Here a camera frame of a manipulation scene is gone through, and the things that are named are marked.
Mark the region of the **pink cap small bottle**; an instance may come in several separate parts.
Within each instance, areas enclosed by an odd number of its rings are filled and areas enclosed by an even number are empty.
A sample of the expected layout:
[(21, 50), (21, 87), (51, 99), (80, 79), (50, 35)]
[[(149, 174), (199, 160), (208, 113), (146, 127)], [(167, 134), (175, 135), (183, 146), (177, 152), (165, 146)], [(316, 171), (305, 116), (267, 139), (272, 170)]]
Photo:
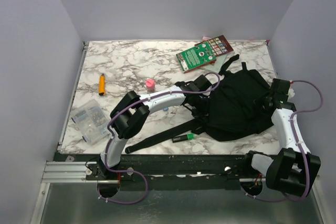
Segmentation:
[(155, 81), (153, 79), (147, 79), (145, 85), (148, 92), (155, 91)]

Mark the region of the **green black highlighter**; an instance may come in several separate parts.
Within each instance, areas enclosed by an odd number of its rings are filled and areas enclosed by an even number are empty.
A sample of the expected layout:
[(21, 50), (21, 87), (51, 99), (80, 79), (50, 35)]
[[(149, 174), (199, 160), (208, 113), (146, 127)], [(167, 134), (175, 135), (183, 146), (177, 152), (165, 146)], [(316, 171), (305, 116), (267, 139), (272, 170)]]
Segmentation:
[(195, 135), (193, 133), (188, 133), (184, 135), (179, 135), (174, 138), (172, 138), (173, 143), (178, 143), (178, 142), (184, 142), (184, 141), (189, 141), (195, 139)]

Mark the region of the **black student backpack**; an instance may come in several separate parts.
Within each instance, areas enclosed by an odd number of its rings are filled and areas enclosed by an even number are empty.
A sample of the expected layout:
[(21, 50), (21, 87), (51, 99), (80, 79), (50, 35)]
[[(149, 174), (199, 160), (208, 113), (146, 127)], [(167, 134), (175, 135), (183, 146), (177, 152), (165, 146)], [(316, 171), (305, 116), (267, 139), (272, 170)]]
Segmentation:
[(193, 98), (193, 119), (161, 133), (145, 138), (125, 149), (127, 154), (159, 144), (187, 131), (205, 132), (219, 142), (233, 141), (252, 134), (259, 134), (272, 126), (271, 113), (258, 107), (257, 101), (270, 89), (269, 84), (255, 69), (228, 70), (239, 55), (230, 57), (221, 67), (223, 76), (219, 86), (206, 98)]

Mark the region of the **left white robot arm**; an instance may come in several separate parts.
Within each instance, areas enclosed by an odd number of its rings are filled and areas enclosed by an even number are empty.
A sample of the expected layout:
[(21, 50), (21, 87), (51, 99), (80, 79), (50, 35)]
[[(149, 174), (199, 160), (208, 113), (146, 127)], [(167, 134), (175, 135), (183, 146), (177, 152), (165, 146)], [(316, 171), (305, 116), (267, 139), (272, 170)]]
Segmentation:
[(110, 113), (111, 120), (107, 124), (110, 139), (100, 154), (106, 169), (120, 163), (122, 151), (128, 139), (137, 135), (149, 115), (171, 106), (183, 105), (191, 98), (215, 90), (219, 83), (211, 84), (208, 73), (190, 82), (177, 82), (170, 88), (155, 93), (138, 95), (135, 91), (128, 92)]

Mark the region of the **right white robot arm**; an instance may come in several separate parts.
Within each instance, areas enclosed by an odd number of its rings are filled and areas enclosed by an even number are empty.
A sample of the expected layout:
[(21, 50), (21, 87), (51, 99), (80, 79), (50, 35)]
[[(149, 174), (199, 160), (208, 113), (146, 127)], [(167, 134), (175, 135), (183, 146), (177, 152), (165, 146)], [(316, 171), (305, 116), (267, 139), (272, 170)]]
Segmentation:
[(311, 154), (297, 122), (299, 111), (288, 100), (293, 81), (273, 79), (259, 105), (271, 112), (271, 122), (278, 135), (280, 151), (275, 156), (250, 151), (245, 156), (248, 168), (263, 175), (266, 186), (281, 192), (286, 199), (305, 199), (321, 166), (320, 157)]

